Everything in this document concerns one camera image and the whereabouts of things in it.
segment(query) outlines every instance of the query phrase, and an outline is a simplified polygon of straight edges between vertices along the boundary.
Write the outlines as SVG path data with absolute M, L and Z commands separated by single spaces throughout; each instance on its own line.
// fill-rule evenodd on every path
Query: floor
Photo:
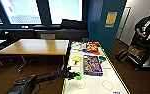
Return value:
M 122 42 L 115 41 L 109 58 L 131 94 L 150 94 L 150 71 L 135 71 L 133 61 L 129 58 L 123 62 L 116 59 L 116 54 L 127 48 Z

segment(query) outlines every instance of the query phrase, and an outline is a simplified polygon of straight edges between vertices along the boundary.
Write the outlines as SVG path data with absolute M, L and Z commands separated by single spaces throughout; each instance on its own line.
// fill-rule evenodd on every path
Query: snack package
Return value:
M 96 44 L 86 44 L 86 51 L 88 52 L 98 52 L 98 46 Z

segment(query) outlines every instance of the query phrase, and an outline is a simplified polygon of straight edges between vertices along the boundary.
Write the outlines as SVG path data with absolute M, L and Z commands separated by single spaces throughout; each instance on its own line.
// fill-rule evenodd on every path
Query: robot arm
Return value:
M 79 76 L 79 74 L 75 72 L 69 72 L 69 70 L 71 70 L 71 67 L 68 67 L 66 70 L 54 71 L 49 74 L 32 75 L 29 77 L 20 78 L 18 81 L 14 82 L 13 88 L 11 88 L 5 94 L 31 94 L 36 85 L 42 82 L 57 78 L 68 78 L 71 80 L 75 76 Z

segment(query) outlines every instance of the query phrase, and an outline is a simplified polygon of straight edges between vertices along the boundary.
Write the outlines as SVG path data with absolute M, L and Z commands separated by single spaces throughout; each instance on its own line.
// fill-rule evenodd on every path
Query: person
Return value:
M 131 45 L 136 45 L 136 40 L 146 39 L 150 35 L 150 26 L 143 31 L 143 27 L 150 21 L 150 16 L 142 18 L 134 27 L 135 34 L 132 38 Z

